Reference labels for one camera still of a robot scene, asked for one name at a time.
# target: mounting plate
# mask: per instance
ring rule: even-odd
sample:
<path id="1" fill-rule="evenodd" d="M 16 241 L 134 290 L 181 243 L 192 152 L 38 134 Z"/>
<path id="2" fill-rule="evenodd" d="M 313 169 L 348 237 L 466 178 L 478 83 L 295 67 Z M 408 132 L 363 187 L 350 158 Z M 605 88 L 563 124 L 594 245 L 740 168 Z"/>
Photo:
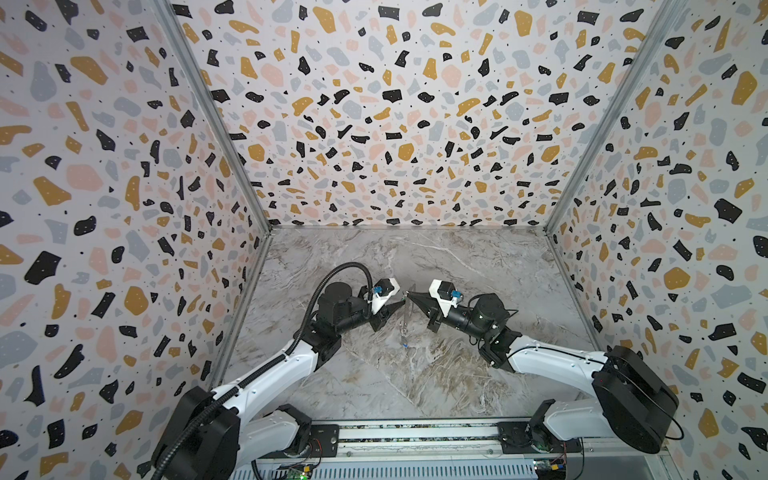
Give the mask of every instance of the mounting plate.
<path id="1" fill-rule="evenodd" d="M 540 453 L 532 446 L 520 446 L 530 442 L 526 428 L 528 422 L 499 422 L 498 426 L 498 440 L 502 444 L 502 453 Z M 568 440 L 565 443 L 565 448 L 568 453 L 581 452 L 581 442 L 578 439 Z M 562 453 L 563 445 L 556 444 L 552 446 L 550 453 Z"/>
<path id="2" fill-rule="evenodd" d="M 339 449 L 339 426 L 335 424 L 312 425 L 310 427 L 310 458 L 335 457 Z M 301 457 L 289 457 L 283 452 L 267 453 L 262 458 L 290 458 L 298 461 Z"/>

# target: gray marble surface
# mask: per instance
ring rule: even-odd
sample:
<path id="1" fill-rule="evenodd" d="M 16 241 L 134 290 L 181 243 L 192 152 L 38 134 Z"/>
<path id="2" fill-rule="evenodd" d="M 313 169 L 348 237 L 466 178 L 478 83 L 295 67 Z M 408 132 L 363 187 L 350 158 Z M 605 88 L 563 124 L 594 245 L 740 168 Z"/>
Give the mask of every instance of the gray marble surface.
<path id="1" fill-rule="evenodd" d="M 227 369 L 237 378 L 291 338 L 317 283 L 336 265 L 359 261 L 373 281 L 394 276 L 404 290 L 425 292 L 432 279 L 452 281 L 465 298 L 495 292 L 519 309 L 508 326 L 548 343 L 591 349 L 584 324 L 541 231 L 275 230 L 247 318 Z M 355 292 L 365 277 L 348 269 L 334 280 Z M 401 344 L 407 322 L 408 348 Z M 377 333 L 362 326 L 343 337 L 318 372 L 280 395 L 315 419 L 415 419 L 530 416 L 544 399 L 578 391 L 550 379 L 489 368 L 468 337 L 426 329 L 410 302 Z"/>

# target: enclosure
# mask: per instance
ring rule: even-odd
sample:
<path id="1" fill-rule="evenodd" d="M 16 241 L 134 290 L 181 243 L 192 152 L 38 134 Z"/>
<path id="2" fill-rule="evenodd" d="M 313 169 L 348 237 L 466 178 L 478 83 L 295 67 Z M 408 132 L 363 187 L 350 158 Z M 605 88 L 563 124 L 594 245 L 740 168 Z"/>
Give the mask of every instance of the enclosure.
<path id="1" fill-rule="evenodd" d="M 497 293 L 677 394 L 683 478 L 768 466 L 765 0 L 0 2 L 0 475 L 143 478 L 177 404 L 359 261 Z M 359 273 L 339 276 L 362 286 Z M 529 417 L 406 305 L 271 405 Z"/>

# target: black motor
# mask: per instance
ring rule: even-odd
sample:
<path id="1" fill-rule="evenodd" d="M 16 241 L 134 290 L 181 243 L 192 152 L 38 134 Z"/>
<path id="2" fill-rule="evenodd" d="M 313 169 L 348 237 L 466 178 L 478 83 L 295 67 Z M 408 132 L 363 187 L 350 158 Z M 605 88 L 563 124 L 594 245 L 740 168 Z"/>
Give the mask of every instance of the black motor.
<path id="1" fill-rule="evenodd" d="M 393 289 L 389 279 L 381 279 L 373 287 L 375 293 L 386 295 Z M 363 286 L 357 296 L 352 294 L 352 287 L 343 282 L 329 283 L 325 291 L 317 299 L 316 328 L 329 330 L 336 335 L 354 329 L 365 323 L 370 323 L 374 332 L 378 332 L 392 314 L 400 308 L 405 300 L 391 303 L 382 307 L 379 312 L 365 318 L 366 296 L 368 286 Z"/>
<path id="2" fill-rule="evenodd" d="M 438 295 L 444 300 L 450 300 L 457 293 L 450 282 L 441 282 L 438 288 Z M 517 310 L 504 308 L 504 303 L 495 293 L 473 296 L 468 306 L 451 306 L 447 316 L 443 316 L 438 300 L 429 293 L 408 292 L 408 298 L 427 315 L 427 328 L 431 331 L 437 333 L 440 325 L 445 323 L 486 343 L 498 337 L 506 327 L 507 320 L 517 313 Z M 469 306 L 473 300 L 477 302 L 474 306 Z"/>

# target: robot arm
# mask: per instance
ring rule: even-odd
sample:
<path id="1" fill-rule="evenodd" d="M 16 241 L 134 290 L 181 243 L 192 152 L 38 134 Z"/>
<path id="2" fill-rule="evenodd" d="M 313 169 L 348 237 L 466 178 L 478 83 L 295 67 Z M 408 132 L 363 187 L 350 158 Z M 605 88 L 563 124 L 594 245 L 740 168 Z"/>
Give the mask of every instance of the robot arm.
<path id="1" fill-rule="evenodd" d="M 342 333 L 366 323 L 374 332 L 386 325 L 405 303 L 403 300 L 386 305 L 399 288 L 394 278 L 382 279 L 373 286 L 372 294 L 364 286 L 354 296 L 346 283 L 331 283 L 317 297 L 318 310 L 310 317 L 314 320 L 298 330 L 294 340 L 279 352 L 244 376 L 210 392 L 195 387 L 185 393 L 152 454 L 156 468 L 153 478 L 164 475 L 180 480 L 224 480 L 236 467 L 271 452 L 282 451 L 290 456 L 311 453 L 312 419 L 295 407 L 283 405 L 251 420 L 280 393 L 330 360 L 341 347 Z M 370 314 L 366 317 L 368 305 Z M 220 405 L 215 406 L 212 418 L 199 422 L 199 415 L 217 402 Z M 184 439 L 184 431 L 196 422 L 199 428 Z M 163 462 L 167 464 L 158 468 Z"/>
<path id="2" fill-rule="evenodd" d="M 546 376 L 591 397 L 541 404 L 528 429 L 540 449 L 577 437 L 618 437 L 642 452 L 659 452 L 678 401 L 636 353 L 623 346 L 606 353 L 539 342 L 507 327 L 517 310 L 507 310 L 495 293 L 463 306 L 463 295 L 444 280 L 433 280 L 428 293 L 406 296 L 427 315 L 431 331 L 444 323 L 482 342 L 479 352 L 490 366 Z"/>

